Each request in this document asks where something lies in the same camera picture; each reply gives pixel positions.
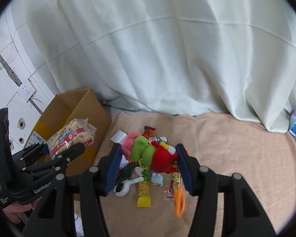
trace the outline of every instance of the packaged cookie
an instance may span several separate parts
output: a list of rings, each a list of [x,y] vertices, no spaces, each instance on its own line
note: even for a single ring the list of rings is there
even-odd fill
[[[81,142],[85,147],[94,142],[96,127],[88,123],[88,119],[73,119],[47,141],[51,158]]]

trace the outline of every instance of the blue figurine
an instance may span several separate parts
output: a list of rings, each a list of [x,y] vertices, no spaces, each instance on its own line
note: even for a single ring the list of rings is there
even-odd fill
[[[163,186],[163,177],[160,174],[152,173],[151,175],[151,182],[153,185],[160,185]]]

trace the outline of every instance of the electrical outlet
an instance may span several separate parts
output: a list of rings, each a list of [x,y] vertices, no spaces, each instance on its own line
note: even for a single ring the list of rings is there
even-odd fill
[[[16,92],[19,94],[19,96],[22,97],[25,102],[27,102],[29,98],[31,98],[31,96],[35,93],[35,89],[30,81],[26,79],[23,81],[22,85],[19,86]]]

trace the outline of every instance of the beige tablecloth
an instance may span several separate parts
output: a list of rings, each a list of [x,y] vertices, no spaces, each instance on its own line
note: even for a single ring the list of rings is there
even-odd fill
[[[251,186],[276,230],[296,208],[296,144],[289,133],[267,132],[260,124],[242,122],[227,114],[206,113],[197,117],[170,117],[155,113],[119,114],[107,132],[95,165],[107,155],[117,130],[143,133],[144,126],[156,128],[154,136],[168,137],[169,144],[183,143],[200,165],[219,174],[240,172]],[[152,205],[138,208],[138,185],[124,197],[110,193],[101,198],[111,237],[187,236],[196,206],[188,197],[184,216],[174,215],[174,205],[164,199],[165,187],[150,186]],[[215,236],[220,236],[223,195],[218,196]]]

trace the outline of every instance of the colorful plush toy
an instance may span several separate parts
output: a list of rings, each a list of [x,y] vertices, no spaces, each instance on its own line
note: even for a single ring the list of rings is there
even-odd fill
[[[151,182],[153,185],[160,185],[163,186],[163,177],[160,174],[152,173],[151,175]]]
[[[122,143],[122,153],[127,160],[139,161],[142,159],[145,166],[157,173],[172,173],[173,165],[179,155],[175,148],[164,141],[158,144],[149,141],[138,133],[130,133]]]

